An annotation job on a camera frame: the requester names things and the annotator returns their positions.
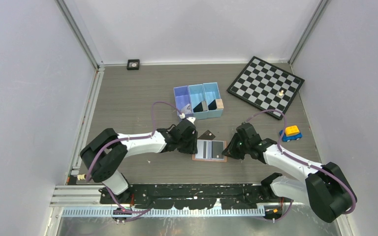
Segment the white credit card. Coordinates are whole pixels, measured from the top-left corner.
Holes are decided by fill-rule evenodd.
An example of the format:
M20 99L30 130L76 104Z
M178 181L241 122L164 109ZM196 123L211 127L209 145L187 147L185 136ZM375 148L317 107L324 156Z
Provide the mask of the white credit card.
M212 141L210 140L197 140L197 154L196 160L211 159L212 156Z

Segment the brown leather card holder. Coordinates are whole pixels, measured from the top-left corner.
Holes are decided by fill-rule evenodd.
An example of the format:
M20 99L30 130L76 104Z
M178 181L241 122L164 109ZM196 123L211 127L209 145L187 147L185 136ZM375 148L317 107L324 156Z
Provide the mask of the brown leather card holder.
M226 141L219 141L219 142L224 142L224 144L225 144L225 148L227 147L227 142L226 142ZM212 160L212 159L207 159L207 160L199 160L199 159L198 159L198 160L196 160L196 159L195 159L195 155L196 155L196 154L193 154L193 155L192 155L192 160L193 160L193 161L227 162L227 157L226 157L225 155L224 155L224 160L222 160L222 161L219 161L219 160L218 160L218 161L215 161L215 160Z

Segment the silver card purple bin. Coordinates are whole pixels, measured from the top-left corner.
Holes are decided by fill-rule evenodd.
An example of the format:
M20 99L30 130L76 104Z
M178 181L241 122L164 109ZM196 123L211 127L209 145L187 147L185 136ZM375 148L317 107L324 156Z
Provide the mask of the silver card purple bin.
M192 113L191 104L186 104L181 110L181 113L188 115Z

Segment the small beige cylinder piece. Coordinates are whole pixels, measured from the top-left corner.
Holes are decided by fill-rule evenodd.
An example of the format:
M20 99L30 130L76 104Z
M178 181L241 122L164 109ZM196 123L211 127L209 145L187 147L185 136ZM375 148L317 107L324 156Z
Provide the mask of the small beige cylinder piece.
M77 180L85 180L86 174L77 175L76 178L77 178Z

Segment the black card right bin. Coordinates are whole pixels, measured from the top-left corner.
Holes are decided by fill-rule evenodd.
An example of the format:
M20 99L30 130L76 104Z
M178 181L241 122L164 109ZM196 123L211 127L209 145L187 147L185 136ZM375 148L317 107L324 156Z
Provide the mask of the black card right bin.
M224 155L222 152L225 149L225 144L224 142L219 142L219 141L212 141L211 145L211 159L215 161L222 161L224 160Z

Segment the light blue bin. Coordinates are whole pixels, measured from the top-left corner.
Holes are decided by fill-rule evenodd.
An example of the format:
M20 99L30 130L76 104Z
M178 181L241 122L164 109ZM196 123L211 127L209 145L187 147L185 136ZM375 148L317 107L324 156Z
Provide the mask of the light blue bin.
M201 101L206 101L204 86L202 84L190 85L189 94L192 103L192 109ZM194 113L193 116L197 119L206 119L208 117L208 111Z
M219 91L218 83L203 83L206 103L208 106L208 118L219 118L223 114L223 110L217 110L216 99L222 99Z

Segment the small black square device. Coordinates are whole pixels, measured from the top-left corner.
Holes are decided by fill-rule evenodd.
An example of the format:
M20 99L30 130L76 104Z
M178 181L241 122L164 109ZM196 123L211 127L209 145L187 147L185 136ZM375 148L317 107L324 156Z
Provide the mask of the small black square device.
M139 59L129 59L127 61L126 69L127 70L139 70L140 60Z

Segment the black credit card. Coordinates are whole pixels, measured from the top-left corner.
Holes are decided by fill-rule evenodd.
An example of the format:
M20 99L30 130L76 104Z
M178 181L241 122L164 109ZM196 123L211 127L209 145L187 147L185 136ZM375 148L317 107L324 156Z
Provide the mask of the black credit card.
M200 140L213 140L216 136L210 131L206 130L202 135L198 137Z

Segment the middle light blue bin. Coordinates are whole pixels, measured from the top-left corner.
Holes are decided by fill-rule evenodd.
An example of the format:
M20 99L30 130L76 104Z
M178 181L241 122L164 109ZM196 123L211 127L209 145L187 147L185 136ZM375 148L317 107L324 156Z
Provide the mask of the middle light blue bin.
M202 84L190 85L189 94L192 103L192 109L201 101L206 101L204 86ZM197 119L206 119L208 117L208 111L194 113L193 116Z

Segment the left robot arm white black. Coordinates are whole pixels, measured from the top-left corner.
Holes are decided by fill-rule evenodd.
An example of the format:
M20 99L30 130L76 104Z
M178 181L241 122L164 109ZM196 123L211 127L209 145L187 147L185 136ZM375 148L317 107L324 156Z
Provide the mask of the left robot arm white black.
M103 130L81 151L82 162L88 168L88 180L103 183L112 197L120 204L131 198L129 183L118 171L121 162L144 153L164 153L177 150L180 153L197 153L195 117L181 120L169 128L158 128L154 133L126 135L113 128Z

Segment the right light blue bin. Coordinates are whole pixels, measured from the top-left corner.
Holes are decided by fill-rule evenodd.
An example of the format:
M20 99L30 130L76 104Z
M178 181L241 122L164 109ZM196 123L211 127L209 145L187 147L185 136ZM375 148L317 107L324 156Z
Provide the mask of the right light blue bin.
M203 83L206 103L208 106L208 118L219 118L223 114L223 110L217 110L216 99L222 99L219 91L218 83Z

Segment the black white chessboard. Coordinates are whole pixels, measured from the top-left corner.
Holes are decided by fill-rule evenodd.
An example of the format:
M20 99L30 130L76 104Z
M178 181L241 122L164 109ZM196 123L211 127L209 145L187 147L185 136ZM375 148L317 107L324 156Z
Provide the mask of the black white chessboard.
M258 57L252 57L227 92L268 115L283 119L305 80Z

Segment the black card bin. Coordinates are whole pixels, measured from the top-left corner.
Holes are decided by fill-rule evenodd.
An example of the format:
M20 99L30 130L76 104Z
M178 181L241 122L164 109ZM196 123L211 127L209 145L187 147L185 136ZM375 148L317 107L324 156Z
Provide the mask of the black card bin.
M224 155L222 152L225 149L225 144L224 142L219 142L219 141L212 141L211 145L211 159L215 161L222 161L224 160Z
M194 113L200 113L200 112L205 112L205 111L208 111L208 106L206 104L206 101L201 101L199 104L197 104L193 108Z

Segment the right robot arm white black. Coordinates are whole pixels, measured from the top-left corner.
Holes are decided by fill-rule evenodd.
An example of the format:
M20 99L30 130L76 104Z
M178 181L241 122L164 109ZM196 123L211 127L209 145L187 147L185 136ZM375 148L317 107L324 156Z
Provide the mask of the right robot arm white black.
M290 175L286 177L273 173L261 181L261 195L268 202L283 197L303 203L327 223L351 213L356 207L356 195L337 164L313 162L283 148L272 139L262 139L248 122L237 127L222 153L233 159L244 159L248 154L252 159Z

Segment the tan card right bin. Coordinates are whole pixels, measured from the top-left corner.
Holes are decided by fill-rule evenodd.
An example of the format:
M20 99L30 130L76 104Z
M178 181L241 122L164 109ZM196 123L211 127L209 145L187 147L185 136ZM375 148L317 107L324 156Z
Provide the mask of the tan card right bin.
M224 105L223 105L223 100L222 99L216 99L215 102L216 102L217 110L223 110L224 109Z

